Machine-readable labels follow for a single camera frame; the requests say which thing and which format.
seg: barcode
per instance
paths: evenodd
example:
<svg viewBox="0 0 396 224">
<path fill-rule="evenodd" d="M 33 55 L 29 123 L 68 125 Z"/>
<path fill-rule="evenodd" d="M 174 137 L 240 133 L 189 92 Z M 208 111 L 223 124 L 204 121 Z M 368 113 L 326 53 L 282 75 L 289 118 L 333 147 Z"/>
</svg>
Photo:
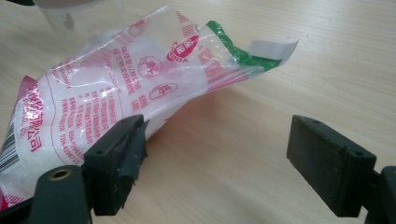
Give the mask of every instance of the barcode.
<svg viewBox="0 0 396 224">
<path fill-rule="evenodd" d="M 17 147 L 15 145 L 14 124 L 14 118 L 12 118 L 8 128 L 6 141 L 3 144 L 3 152 L 0 155 L 0 173 L 11 166 L 16 165 L 18 161 L 20 161 L 20 157 L 17 153 Z"/>
</svg>

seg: transparent plastic packaging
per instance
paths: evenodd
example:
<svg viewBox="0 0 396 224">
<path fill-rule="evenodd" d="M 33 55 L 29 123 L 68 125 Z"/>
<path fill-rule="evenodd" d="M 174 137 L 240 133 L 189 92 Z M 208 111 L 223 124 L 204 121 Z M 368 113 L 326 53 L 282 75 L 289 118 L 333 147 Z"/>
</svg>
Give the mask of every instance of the transparent plastic packaging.
<svg viewBox="0 0 396 224">
<path fill-rule="evenodd" d="M 35 0 L 70 55 L 128 26 L 121 0 Z"/>
<path fill-rule="evenodd" d="M 190 99 L 280 66 L 295 47 L 254 41 L 241 50 L 218 23 L 198 29 L 162 7 L 38 80 L 27 77 L 0 156 L 3 207 L 32 197 L 49 169 L 81 165 L 118 120 L 143 114 L 150 137 Z"/>
</svg>

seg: screw hole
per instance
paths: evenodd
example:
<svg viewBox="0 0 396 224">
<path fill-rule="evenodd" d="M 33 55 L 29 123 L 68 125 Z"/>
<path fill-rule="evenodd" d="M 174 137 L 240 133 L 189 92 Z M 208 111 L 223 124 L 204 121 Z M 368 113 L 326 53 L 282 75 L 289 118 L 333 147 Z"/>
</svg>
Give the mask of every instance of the screw hole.
<svg viewBox="0 0 396 224">
<path fill-rule="evenodd" d="M 355 155 L 357 155 L 357 156 L 362 156 L 363 155 L 363 153 L 361 153 L 361 152 L 359 152 L 359 151 L 354 151 L 353 152 Z"/>
<path fill-rule="evenodd" d="M 71 174 L 72 171 L 69 169 L 58 170 L 52 173 L 52 175 L 49 177 L 49 180 L 57 181 L 57 180 L 65 179 Z"/>
</svg>

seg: wooden table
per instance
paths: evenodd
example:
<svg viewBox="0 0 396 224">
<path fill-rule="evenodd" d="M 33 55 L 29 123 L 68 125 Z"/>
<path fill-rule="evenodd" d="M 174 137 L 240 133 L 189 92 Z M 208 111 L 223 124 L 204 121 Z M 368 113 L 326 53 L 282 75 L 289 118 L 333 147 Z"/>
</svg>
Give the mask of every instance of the wooden table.
<svg viewBox="0 0 396 224">
<path fill-rule="evenodd" d="M 300 43 L 282 67 L 198 97 L 148 140 L 125 209 L 94 223 L 363 223 L 338 218 L 286 158 L 291 116 L 333 127 L 396 164 L 394 1 L 124 1 L 131 21 L 168 4 L 219 21 L 235 45 Z M 0 7 L 0 139 L 25 75 L 65 58 L 37 7 Z"/>
</svg>

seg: clear plastic container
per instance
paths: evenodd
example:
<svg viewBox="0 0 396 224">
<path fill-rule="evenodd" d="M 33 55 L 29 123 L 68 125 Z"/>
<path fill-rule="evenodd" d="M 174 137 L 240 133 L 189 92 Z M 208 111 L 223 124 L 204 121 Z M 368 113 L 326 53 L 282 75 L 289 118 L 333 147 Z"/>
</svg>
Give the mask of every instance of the clear plastic container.
<svg viewBox="0 0 396 224">
<path fill-rule="evenodd" d="M 34 0 L 65 49 L 75 55 L 128 25 L 121 0 Z"/>
</svg>

